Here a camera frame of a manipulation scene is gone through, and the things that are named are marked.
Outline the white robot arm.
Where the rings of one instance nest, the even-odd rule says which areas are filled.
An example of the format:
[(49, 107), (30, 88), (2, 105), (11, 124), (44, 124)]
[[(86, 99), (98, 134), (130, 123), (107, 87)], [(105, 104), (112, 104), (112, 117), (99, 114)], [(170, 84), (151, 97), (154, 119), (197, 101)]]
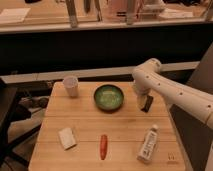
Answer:
[(213, 95), (161, 76), (161, 68), (156, 58), (136, 66), (132, 72), (135, 92), (142, 96), (153, 89), (213, 130)]

